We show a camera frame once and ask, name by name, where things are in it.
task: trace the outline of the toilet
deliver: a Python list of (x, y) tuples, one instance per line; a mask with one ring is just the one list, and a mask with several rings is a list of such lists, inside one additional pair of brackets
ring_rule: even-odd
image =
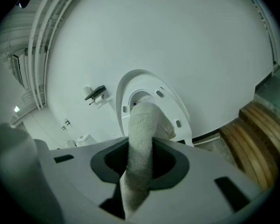
[(132, 70), (121, 79), (116, 94), (116, 111), (119, 126), (124, 136), (128, 136), (128, 121), (134, 106), (143, 102), (156, 104), (175, 128), (172, 141), (184, 140), (192, 144), (189, 114), (176, 92), (155, 74), (146, 70)]

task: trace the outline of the toilet paper roll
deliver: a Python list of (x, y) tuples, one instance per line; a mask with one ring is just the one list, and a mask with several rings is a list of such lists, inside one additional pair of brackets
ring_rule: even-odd
[(87, 97), (91, 92), (92, 92), (92, 90), (89, 86), (86, 86), (83, 88), (83, 94), (85, 97)]
[(99, 96), (95, 99), (95, 103), (100, 103), (103, 99), (105, 99), (105, 96), (102, 95), (102, 96)]

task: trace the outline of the wooden floor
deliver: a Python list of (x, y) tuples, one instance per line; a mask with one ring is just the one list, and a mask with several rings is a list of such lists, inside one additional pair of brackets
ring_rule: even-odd
[(219, 132), (239, 169), (263, 190), (273, 187), (280, 171), (280, 120), (259, 103), (242, 108)]

